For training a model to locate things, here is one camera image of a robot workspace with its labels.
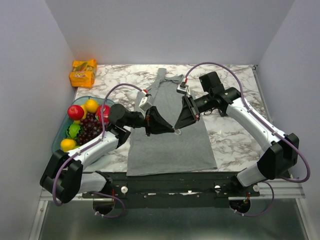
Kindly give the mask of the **grey tank top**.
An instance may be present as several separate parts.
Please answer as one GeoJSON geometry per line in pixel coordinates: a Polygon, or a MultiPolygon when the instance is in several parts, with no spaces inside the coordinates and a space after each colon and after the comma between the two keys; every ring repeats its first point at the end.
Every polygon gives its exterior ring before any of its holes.
{"type": "MultiPolygon", "coordinates": [[[[182,109],[182,95],[177,93],[182,75],[166,76],[159,68],[155,81],[147,87],[160,115],[174,125],[182,109]]],[[[217,163],[203,120],[182,129],[180,135],[146,135],[144,128],[132,128],[127,160],[128,176],[215,170],[217,163]]]]}

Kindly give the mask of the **black brooch display box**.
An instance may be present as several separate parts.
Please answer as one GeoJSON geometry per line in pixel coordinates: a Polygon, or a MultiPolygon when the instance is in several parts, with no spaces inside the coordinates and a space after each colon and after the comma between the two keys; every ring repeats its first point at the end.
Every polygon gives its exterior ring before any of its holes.
{"type": "Polygon", "coordinates": [[[219,114],[220,117],[227,117],[227,116],[228,116],[227,113],[223,112],[223,111],[222,111],[221,109],[219,109],[219,108],[211,108],[211,109],[205,111],[205,112],[203,113],[203,115],[204,115],[204,116],[210,116],[210,115],[212,115],[213,113],[219,114]]]}

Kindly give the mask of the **colourful round brooch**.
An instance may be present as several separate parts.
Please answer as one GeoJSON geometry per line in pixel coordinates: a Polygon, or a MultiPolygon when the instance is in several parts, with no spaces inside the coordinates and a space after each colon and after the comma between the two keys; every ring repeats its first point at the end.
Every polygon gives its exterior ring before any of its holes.
{"type": "Polygon", "coordinates": [[[175,129],[174,132],[175,132],[175,134],[177,134],[177,135],[181,135],[181,134],[182,134],[182,132],[181,132],[180,129],[175,129]]]}

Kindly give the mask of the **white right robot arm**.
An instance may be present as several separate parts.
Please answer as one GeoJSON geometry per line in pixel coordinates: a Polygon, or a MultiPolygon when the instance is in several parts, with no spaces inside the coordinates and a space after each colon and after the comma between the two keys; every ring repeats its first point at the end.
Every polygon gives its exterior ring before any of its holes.
{"type": "Polygon", "coordinates": [[[250,185],[279,177],[297,163],[298,154],[293,148],[299,146],[299,138],[295,134],[286,134],[266,121],[247,100],[242,100],[236,88],[224,88],[215,71],[200,76],[199,80],[206,94],[197,99],[191,96],[185,82],[177,87],[176,91],[183,96],[175,129],[188,127],[200,120],[201,113],[218,109],[244,127],[263,151],[257,163],[231,178],[230,191],[234,195],[241,196],[250,185]]]}

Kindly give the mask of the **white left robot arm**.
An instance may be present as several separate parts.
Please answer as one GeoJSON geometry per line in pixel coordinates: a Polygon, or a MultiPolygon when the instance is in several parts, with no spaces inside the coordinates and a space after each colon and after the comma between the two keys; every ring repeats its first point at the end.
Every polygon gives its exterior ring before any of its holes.
{"type": "Polygon", "coordinates": [[[111,185],[100,173],[83,173],[94,161],[122,146],[130,136],[125,127],[144,128],[146,135],[174,133],[174,128],[158,112],[156,106],[145,114],[129,111],[117,103],[110,108],[109,124],[97,137],[84,145],[69,150],[55,151],[40,179],[40,185],[52,194],[57,206],[70,202],[78,193],[95,192],[104,198],[111,185]]]}

